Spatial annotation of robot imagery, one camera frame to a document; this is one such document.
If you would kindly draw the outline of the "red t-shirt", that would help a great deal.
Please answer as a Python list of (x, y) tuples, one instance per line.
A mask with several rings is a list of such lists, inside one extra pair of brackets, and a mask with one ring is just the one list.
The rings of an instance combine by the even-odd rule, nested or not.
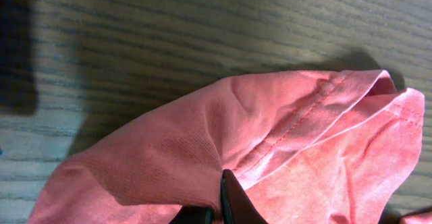
[(220, 223), (233, 172), (269, 223), (377, 223), (421, 154), (424, 95), (385, 70), (224, 78), (70, 156), (30, 223)]

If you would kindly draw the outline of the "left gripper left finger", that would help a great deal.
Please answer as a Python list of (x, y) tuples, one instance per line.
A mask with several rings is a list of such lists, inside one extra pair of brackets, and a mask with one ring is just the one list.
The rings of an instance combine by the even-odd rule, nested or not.
[(213, 213), (210, 208), (183, 206), (169, 224), (211, 224)]

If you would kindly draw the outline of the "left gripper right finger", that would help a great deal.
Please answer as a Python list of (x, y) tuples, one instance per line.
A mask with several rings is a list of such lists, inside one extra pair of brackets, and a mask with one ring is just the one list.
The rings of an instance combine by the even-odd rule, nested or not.
[(222, 173), (221, 207), (225, 224), (267, 224), (229, 169)]

